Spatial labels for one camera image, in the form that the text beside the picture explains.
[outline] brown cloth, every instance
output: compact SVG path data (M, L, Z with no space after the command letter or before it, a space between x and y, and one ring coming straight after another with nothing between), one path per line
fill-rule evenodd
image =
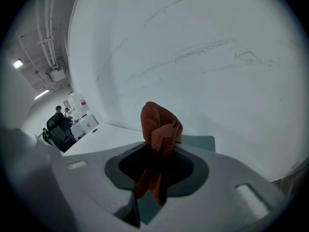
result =
M147 102L141 110L143 137L151 150L152 160L136 184L136 197L140 199L149 189L159 205L166 201L169 173L165 169L175 143L182 142L183 126L177 117L154 102Z

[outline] red cloth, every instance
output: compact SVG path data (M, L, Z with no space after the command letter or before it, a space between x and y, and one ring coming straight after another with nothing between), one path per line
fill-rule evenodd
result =
M175 143L182 142L183 126L177 117L154 102L147 102L141 110L143 137L154 155L136 184L136 197L140 199L149 189L159 205L166 200L169 173L164 169Z

